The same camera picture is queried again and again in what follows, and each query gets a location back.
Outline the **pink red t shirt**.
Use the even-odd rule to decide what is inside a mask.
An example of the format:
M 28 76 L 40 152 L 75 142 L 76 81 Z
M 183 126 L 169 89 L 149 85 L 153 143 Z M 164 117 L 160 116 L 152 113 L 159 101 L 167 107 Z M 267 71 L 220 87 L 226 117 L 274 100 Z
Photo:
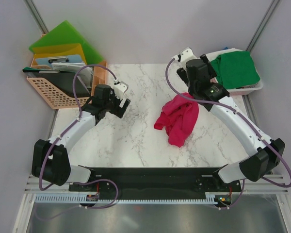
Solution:
M 156 130 L 165 129 L 170 145 L 179 148 L 193 132 L 199 114 L 197 102 L 186 99 L 192 96 L 189 93 L 183 95 L 176 95 L 167 102 L 154 124 Z

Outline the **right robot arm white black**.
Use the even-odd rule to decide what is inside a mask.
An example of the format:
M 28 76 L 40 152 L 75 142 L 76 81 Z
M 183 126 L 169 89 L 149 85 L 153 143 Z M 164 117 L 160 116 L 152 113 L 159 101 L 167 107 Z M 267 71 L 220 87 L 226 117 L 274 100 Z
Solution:
M 285 143 L 280 138 L 273 140 L 260 130 L 243 115 L 230 93 L 221 84 L 211 81 L 216 72 L 207 56 L 197 58 L 186 49 L 176 55 L 175 60 L 181 64 L 177 74 L 187 85 L 189 94 L 229 128 L 248 155 L 217 170 L 217 176 L 212 179 L 213 187 L 224 191 L 236 180 L 256 182 L 278 166 Z

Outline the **white t shirt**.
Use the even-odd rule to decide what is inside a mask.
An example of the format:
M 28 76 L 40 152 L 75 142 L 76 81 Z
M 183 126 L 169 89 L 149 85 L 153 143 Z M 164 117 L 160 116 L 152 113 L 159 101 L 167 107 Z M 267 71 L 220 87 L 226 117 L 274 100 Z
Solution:
M 242 51 L 242 50 L 236 49 L 236 48 L 231 48 L 231 49 L 227 49 L 227 50 L 220 50 L 220 51 L 215 51 L 215 52 L 211 52 L 211 53 L 206 53 L 206 57 L 211 62 L 211 61 L 215 60 L 219 55 L 222 55 L 225 53 L 231 53 L 231 52 L 235 52 L 235 51 Z

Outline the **white plastic laundry basket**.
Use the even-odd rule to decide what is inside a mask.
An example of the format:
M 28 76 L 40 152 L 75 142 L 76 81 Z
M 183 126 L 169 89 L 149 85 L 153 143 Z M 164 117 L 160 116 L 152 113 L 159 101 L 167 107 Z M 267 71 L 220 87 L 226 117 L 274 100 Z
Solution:
M 255 90 L 260 90 L 263 88 L 262 81 L 260 81 L 257 84 L 245 86 L 237 89 L 230 89 L 227 90 L 231 95 L 247 95 Z

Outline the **green t shirt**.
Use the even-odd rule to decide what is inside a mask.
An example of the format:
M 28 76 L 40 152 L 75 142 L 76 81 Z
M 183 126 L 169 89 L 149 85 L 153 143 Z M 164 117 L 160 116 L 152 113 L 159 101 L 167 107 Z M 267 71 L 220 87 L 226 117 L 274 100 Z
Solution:
M 260 76 L 248 51 L 233 51 L 218 55 L 211 62 L 216 79 L 225 89 L 237 89 L 257 84 Z

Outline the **white paper documents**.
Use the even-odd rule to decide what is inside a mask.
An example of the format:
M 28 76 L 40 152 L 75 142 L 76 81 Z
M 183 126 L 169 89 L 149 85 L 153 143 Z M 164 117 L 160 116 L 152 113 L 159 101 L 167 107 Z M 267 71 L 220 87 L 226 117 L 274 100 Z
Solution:
M 85 63 L 52 63 L 52 68 L 59 71 L 70 71 L 77 72 L 80 70 Z M 92 85 L 93 69 L 91 67 L 86 67 L 82 69 L 78 76 L 82 79 L 83 83 L 90 87 Z

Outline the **peach perforated file organizer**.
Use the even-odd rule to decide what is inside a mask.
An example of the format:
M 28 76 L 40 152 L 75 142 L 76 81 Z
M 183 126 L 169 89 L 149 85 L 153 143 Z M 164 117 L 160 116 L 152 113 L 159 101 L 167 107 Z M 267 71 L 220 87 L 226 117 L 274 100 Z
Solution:
M 106 65 L 106 61 L 102 61 L 98 63 L 99 65 Z M 48 66 L 40 66 L 36 63 L 34 57 L 31 63 L 31 68 L 35 69 L 51 69 Z M 92 68 L 93 69 L 93 77 L 92 77 L 92 85 L 90 87 L 87 87 L 90 89 L 90 95 L 93 94 L 95 87 L 98 84 L 104 84 L 105 83 L 105 77 L 106 72 L 97 67 Z M 65 94 L 63 91 L 61 91 L 59 88 L 55 87 L 52 83 L 47 81 L 44 78 L 30 78 L 26 74 L 27 81 L 33 86 L 33 88 L 38 92 L 38 94 L 47 102 L 47 104 L 52 109 L 62 109 L 62 108 L 73 108 L 77 106 L 77 103 L 75 101 L 75 97 L 77 97 L 75 92 L 75 80 L 78 77 L 80 70 L 78 70 L 75 73 L 73 82 L 72 82 L 72 88 L 73 88 L 73 95 L 74 97 L 70 97 L 67 94 Z M 84 104 L 85 101 L 88 99 L 88 97 L 78 97 L 78 100 L 81 104 Z

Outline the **yellow plastic folder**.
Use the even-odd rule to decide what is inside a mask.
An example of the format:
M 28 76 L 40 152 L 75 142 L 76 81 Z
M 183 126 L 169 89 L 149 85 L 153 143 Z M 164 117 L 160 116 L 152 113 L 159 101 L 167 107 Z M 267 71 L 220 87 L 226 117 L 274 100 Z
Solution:
M 34 59 L 59 57 L 68 55 L 79 55 L 85 64 L 87 64 L 82 46 L 80 43 L 62 44 L 54 46 L 43 46 L 33 48 Z

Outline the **blue clipboard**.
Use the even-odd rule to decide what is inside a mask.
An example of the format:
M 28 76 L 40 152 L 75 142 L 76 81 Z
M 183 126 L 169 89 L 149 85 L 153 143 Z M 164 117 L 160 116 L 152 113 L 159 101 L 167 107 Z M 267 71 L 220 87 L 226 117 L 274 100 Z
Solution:
M 67 55 L 57 57 L 36 58 L 36 63 L 40 66 L 48 66 L 52 68 L 53 63 L 82 63 L 83 60 L 80 55 Z

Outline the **green plastic folder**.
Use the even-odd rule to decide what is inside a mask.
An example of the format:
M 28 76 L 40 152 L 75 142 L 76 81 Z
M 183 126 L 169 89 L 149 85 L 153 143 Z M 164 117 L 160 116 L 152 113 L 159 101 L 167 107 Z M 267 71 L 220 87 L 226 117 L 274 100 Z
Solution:
M 81 45 L 87 64 L 98 64 L 104 60 L 103 56 L 67 20 L 31 44 L 29 50 L 39 54 L 42 51 L 41 47 L 76 43 Z

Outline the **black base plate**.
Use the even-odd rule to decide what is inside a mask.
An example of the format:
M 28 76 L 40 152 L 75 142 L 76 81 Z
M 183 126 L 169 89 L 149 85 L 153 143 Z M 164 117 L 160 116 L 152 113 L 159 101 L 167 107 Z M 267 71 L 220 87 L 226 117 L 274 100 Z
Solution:
M 240 192 L 239 181 L 229 184 L 213 175 L 215 167 L 170 168 L 91 168 L 89 182 L 97 184 L 71 184 L 70 191 L 99 192 L 103 199 L 162 200 L 201 199 L 206 193 Z

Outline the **right aluminium corner post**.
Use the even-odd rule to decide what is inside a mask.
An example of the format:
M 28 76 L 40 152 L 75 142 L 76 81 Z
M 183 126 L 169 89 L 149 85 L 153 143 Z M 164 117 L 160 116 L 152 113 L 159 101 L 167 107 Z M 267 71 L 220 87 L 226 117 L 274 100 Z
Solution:
M 272 0 L 269 7 L 267 8 L 261 22 L 259 23 L 257 29 L 255 30 L 246 51 L 251 52 L 255 45 L 257 44 L 258 40 L 260 39 L 261 35 L 263 34 L 264 30 L 266 29 L 268 23 L 270 22 L 272 16 L 276 12 L 277 8 L 279 7 L 282 0 Z

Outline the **aluminium corner post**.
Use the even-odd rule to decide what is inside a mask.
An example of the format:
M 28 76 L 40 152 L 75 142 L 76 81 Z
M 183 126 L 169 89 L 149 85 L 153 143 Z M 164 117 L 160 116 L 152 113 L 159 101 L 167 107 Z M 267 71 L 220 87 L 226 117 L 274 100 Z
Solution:
M 43 34 L 47 34 L 49 32 L 44 20 L 42 19 L 36 5 L 34 4 L 33 0 L 24 0 L 28 10 L 30 11 L 33 19 L 35 20 L 36 24 L 38 25 L 39 29 Z
M 246 51 L 251 52 L 255 45 L 257 44 L 258 40 L 260 39 L 261 35 L 263 34 L 264 30 L 266 29 L 268 23 L 270 22 L 272 16 L 276 12 L 277 8 L 279 7 L 282 0 L 272 0 L 269 7 L 267 8 L 261 22 L 259 23 L 257 29 L 255 30 Z

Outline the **left aluminium corner post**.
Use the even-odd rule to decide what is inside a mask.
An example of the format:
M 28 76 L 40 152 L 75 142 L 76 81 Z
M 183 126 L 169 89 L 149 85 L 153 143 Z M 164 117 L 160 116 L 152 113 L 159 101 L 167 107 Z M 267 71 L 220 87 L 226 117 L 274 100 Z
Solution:
M 24 0 L 28 10 L 30 11 L 33 19 L 35 20 L 36 24 L 38 25 L 39 29 L 43 34 L 47 34 L 49 32 L 44 20 L 42 19 L 36 5 L 34 4 L 33 0 Z

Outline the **aluminium frame rail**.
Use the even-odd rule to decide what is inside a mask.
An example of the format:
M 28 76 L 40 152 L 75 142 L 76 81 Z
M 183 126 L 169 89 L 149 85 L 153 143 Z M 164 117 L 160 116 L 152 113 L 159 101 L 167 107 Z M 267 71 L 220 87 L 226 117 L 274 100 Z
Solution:
M 62 186 L 53 185 L 45 191 L 39 189 L 38 178 L 30 175 L 25 186 L 24 193 L 38 194 L 38 193 L 54 193 L 54 194 L 76 194 L 77 191 L 69 191 L 69 186 L 71 183 L 65 183 Z M 266 194 L 276 194 L 276 195 L 285 195 L 288 194 L 288 189 L 276 186 L 267 182 L 263 179 L 252 182 L 245 181 L 244 186 L 244 195 L 266 195 Z

